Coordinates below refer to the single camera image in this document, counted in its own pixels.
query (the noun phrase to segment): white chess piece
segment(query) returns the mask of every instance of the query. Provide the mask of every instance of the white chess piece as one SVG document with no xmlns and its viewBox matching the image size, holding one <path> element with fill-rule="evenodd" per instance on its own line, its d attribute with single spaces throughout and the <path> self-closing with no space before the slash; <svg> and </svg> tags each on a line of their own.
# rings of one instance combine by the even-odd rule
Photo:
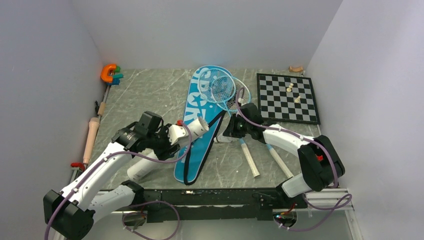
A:
<svg viewBox="0 0 424 240">
<path fill-rule="evenodd" d="M 296 104 L 298 104 L 298 103 L 300 103 L 301 102 L 301 96 L 299 95 L 295 100 L 294 100 L 294 102 L 296 103 Z"/>
<path fill-rule="evenodd" d="M 290 83 L 290 86 L 288 86 L 288 88 L 286 89 L 286 91 L 290 93 L 292 91 L 293 86 L 294 86 L 294 84 L 293 83 Z"/>
</svg>

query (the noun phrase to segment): chessboard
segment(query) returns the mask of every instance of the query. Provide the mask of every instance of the chessboard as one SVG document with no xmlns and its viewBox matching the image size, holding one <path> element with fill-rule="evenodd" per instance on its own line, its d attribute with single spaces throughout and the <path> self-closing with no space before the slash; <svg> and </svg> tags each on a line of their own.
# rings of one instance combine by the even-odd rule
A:
<svg viewBox="0 0 424 240">
<path fill-rule="evenodd" d="M 256 77 L 258 108 L 265 120 L 320 124 L 310 78 L 263 73 Z"/>
</svg>

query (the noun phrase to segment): orange c-shaped object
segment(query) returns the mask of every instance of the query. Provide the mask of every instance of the orange c-shaped object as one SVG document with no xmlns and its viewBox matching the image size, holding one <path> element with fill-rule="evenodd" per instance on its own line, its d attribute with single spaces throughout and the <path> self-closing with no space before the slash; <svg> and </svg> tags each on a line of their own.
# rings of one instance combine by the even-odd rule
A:
<svg viewBox="0 0 424 240">
<path fill-rule="evenodd" d="M 114 80 L 112 75 L 115 69 L 117 69 L 117 65 L 115 63 L 108 64 L 105 67 L 103 67 L 103 70 L 101 71 L 101 74 L 100 74 L 101 79 L 104 82 L 111 84 L 112 81 Z"/>
</svg>

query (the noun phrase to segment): tabletop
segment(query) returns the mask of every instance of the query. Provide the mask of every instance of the tabletop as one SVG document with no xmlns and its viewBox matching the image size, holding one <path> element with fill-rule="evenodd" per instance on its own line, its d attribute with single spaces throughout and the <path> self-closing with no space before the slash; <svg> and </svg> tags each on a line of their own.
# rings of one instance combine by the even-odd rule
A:
<svg viewBox="0 0 424 240">
<path fill-rule="evenodd" d="M 110 143 L 116 131 L 138 121 L 145 111 L 162 116 L 165 123 L 176 123 L 183 118 L 188 86 L 196 69 L 123 69 L 124 78 L 119 85 L 110 88 L 106 108 L 101 119 L 91 156 L 91 163 L 97 159 Z M 228 69 L 231 74 L 244 82 L 251 93 L 251 101 L 258 103 L 257 73 L 291 75 L 299 73 L 287 70 Z M 224 131 L 230 117 L 226 114 L 219 133 Z M 280 122 L 282 127 L 302 135 L 317 137 L 316 125 Z M 186 186 L 174 178 L 174 164 L 162 164 L 138 181 L 145 189 L 205 189 L 205 188 L 273 188 L 287 179 L 281 168 L 269 153 L 267 147 L 246 136 L 244 138 L 252 158 L 260 172 L 253 177 L 249 164 L 238 141 L 215 143 L 206 159 L 197 181 Z M 299 159 L 294 155 L 275 148 L 294 175 L 301 172 Z M 118 170 L 103 186 L 114 189 L 128 180 L 127 169 L 139 161 L 135 157 Z"/>
</svg>

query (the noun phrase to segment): marble table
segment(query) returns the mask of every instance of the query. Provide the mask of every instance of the marble table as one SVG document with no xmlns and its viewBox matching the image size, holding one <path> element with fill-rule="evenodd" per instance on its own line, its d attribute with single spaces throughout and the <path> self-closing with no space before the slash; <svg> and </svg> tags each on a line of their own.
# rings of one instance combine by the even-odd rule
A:
<svg viewBox="0 0 424 240">
<path fill-rule="evenodd" d="M 195 69 L 124 69 L 124 78 L 118 86 L 112 86 L 107 97 L 103 118 L 98 129 L 91 161 L 97 159 L 111 141 L 117 130 L 138 121 L 144 111 L 152 111 L 163 117 L 165 123 L 175 123 L 183 118 L 189 80 Z M 229 69 L 244 82 L 252 95 L 252 102 L 258 103 L 256 73 L 299 76 L 287 70 Z M 226 115 L 219 132 L 224 131 L 229 116 Z M 316 125 L 280 123 L 284 128 L 307 136 L 318 136 Z M 240 143 L 214 144 L 197 181 L 190 186 L 174 178 L 174 164 L 163 164 L 141 179 L 138 184 L 146 189 L 203 189 L 203 188 L 273 188 L 287 179 L 271 157 L 267 147 L 250 136 L 245 138 L 250 153 L 260 172 L 253 177 Z M 299 160 L 292 154 L 276 149 L 294 175 L 300 173 Z M 114 189 L 128 180 L 127 169 L 136 163 L 135 157 L 122 167 L 103 186 Z"/>
</svg>

